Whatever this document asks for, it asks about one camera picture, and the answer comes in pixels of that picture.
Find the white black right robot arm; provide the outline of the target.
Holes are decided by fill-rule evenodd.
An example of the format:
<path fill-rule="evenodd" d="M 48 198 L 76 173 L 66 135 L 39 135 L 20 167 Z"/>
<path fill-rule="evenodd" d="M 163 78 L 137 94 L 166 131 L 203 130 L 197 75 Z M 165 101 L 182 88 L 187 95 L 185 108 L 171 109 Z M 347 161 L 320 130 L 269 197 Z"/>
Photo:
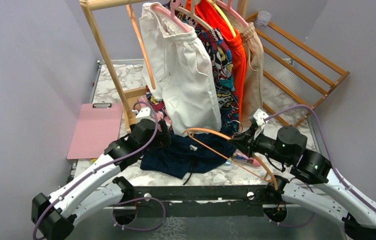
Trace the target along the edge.
<path fill-rule="evenodd" d="M 299 205 L 343 226 L 354 240 L 376 240 L 376 202 L 364 197 L 343 177 L 337 177 L 330 161 L 306 148 L 307 137 L 293 126 L 278 130 L 276 139 L 259 133 L 256 127 L 231 138 L 228 142 L 247 156 L 259 153 L 291 168 L 290 174 L 305 184 L 313 185 L 329 198 L 303 190 L 288 179 L 275 175 L 264 190 L 272 203 Z"/>

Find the navy blue shorts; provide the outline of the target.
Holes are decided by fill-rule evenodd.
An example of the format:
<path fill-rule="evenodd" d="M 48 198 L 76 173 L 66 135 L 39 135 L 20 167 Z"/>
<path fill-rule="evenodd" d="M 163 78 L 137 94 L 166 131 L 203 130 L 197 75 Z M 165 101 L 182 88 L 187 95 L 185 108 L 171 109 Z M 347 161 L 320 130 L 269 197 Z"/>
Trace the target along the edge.
<path fill-rule="evenodd" d="M 195 139 L 171 134 L 171 144 L 145 152 L 140 169 L 161 172 L 178 179 L 187 173 L 205 174 L 227 161 L 236 148 L 211 133 L 196 133 Z"/>

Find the wooden clothes rack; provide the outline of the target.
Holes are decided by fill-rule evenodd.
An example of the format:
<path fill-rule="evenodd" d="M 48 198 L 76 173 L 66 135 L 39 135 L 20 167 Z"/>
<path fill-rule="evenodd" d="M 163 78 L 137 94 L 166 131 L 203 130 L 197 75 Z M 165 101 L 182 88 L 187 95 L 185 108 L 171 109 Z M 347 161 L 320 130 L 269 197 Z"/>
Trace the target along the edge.
<path fill-rule="evenodd" d="M 133 104 L 135 100 L 138 99 L 138 97 L 145 94 L 146 89 L 144 87 L 139 87 L 139 88 L 130 89 L 127 91 L 123 90 L 120 80 L 114 69 L 114 63 L 110 58 L 105 41 L 100 32 L 96 19 L 94 17 L 93 11 L 120 7 L 120 6 L 126 7 L 126 5 L 129 5 L 129 4 L 133 5 L 133 4 L 143 3 L 143 2 L 144 2 L 143 0 L 81 0 L 79 1 L 80 7 L 85 15 L 85 18 L 91 29 L 92 35 L 95 39 L 95 42 L 104 60 L 104 64 L 107 66 L 107 69 L 110 73 L 114 86 L 121 99 L 121 103 L 123 105 L 123 118 L 124 118 L 124 123 L 125 123 L 125 130 L 128 133 L 131 131 L 130 125 L 136 123 L 134 114 L 132 113 L 132 110 L 129 104 Z"/>

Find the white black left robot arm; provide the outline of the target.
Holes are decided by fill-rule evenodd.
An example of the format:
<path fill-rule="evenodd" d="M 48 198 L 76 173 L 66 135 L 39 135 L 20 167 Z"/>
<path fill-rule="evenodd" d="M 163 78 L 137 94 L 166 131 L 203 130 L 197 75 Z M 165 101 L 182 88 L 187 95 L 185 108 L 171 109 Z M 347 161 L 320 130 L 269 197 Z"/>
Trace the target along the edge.
<path fill-rule="evenodd" d="M 150 149 L 170 144 L 164 120 L 142 119 L 131 125 L 131 132 L 111 142 L 99 158 L 64 187 L 32 200 L 33 239 L 64 240 L 75 226 L 111 205 L 136 202 L 135 189 L 119 174 Z"/>

